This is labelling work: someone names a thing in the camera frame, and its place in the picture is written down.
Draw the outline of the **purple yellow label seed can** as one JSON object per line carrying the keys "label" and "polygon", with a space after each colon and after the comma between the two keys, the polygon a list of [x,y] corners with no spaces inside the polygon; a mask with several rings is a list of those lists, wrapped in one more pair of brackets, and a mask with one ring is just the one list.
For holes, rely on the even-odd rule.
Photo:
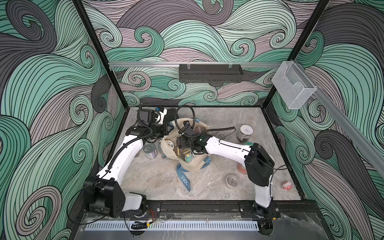
{"label": "purple yellow label seed can", "polygon": [[143,151],[146,155],[146,158],[149,160],[155,159],[158,155],[158,151],[154,143],[146,143],[143,147]]}

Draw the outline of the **cream canvas tote bag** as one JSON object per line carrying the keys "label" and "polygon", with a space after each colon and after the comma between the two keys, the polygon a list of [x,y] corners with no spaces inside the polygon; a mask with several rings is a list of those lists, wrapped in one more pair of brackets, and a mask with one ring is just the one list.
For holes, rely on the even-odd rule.
{"label": "cream canvas tote bag", "polygon": [[[185,188],[190,191],[190,180],[187,178],[185,173],[196,172],[200,169],[206,168],[211,163],[211,158],[209,154],[198,155],[191,150],[180,150],[177,145],[177,137],[180,137],[181,135],[179,134],[179,130],[174,123],[174,121],[170,122],[173,126],[173,130],[168,136],[164,136],[159,141],[158,148],[162,158],[178,162],[176,167],[178,178],[183,183]],[[166,140],[171,140],[175,144],[175,148],[170,148],[166,143]]]}

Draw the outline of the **green lid seed jar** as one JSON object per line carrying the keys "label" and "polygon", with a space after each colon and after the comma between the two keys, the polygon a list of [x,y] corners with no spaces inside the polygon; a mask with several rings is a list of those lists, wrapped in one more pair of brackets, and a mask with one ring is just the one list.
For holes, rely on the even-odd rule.
{"label": "green lid seed jar", "polygon": [[247,174],[247,170],[246,170],[246,168],[245,168],[242,164],[238,163],[238,164],[237,164],[237,169],[238,169],[238,171],[239,171],[242,175],[246,175],[246,174]]}

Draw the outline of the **clear small seed jar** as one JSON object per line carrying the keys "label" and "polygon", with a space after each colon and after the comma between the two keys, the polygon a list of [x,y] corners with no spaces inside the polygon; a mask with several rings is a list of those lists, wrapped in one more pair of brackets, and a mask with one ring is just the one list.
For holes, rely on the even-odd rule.
{"label": "clear small seed jar", "polygon": [[236,175],[227,175],[225,178],[225,184],[228,189],[234,189],[239,184],[239,179]]}

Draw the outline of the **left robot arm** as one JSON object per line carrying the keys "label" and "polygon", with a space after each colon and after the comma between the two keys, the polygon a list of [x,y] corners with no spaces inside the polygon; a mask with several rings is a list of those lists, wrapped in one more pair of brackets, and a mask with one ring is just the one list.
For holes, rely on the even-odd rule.
{"label": "left robot arm", "polygon": [[125,193],[121,184],[135,156],[150,140],[168,135],[174,129],[171,121],[176,116],[175,108],[137,110],[136,122],[127,129],[123,143],[111,160],[95,176],[85,180],[80,191],[84,195],[86,212],[102,218],[117,218],[128,211],[146,213],[146,196]]}

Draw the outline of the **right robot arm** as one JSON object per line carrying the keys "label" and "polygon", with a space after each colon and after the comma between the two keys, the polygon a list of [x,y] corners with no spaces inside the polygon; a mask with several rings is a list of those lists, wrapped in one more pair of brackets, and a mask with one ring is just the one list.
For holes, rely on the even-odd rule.
{"label": "right robot arm", "polygon": [[[189,108],[193,114],[192,123],[183,123],[179,126],[178,111],[182,108]],[[174,125],[178,129],[178,134],[184,140],[187,147],[195,154],[211,154],[231,159],[247,170],[249,180],[255,187],[255,203],[267,209],[273,200],[272,180],[276,171],[286,170],[285,165],[276,168],[275,161],[267,153],[262,145],[254,143],[249,145],[239,145],[223,141],[209,134],[209,132],[220,132],[235,130],[235,127],[221,129],[207,129],[197,134],[194,131],[196,115],[193,107],[188,105],[179,106],[175,111]]]}

